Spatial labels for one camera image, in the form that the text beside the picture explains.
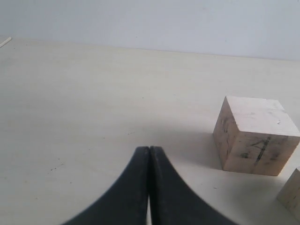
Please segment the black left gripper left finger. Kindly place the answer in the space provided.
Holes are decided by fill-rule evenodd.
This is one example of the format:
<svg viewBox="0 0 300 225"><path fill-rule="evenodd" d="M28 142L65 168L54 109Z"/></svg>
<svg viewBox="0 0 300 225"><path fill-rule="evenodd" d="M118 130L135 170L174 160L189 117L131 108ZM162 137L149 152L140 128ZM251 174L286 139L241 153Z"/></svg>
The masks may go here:
<svg viewBox="0 0 300 225"><path fill-rule="evenodd" d="M145 225L148 207L149 147L135 149L114 184L66 225Z"/></svg>

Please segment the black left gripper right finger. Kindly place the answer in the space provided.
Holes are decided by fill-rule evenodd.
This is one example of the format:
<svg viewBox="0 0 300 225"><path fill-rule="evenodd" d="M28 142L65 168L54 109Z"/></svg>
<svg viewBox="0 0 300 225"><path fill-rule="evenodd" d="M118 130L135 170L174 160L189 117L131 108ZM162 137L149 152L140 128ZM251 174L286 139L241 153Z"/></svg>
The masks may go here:
<svg viewBox="0 0 300 225"><path fill-rule="evenodd" d="M163 148L150 147L150 214L153 225L233 225L180 177Z"/></svg>

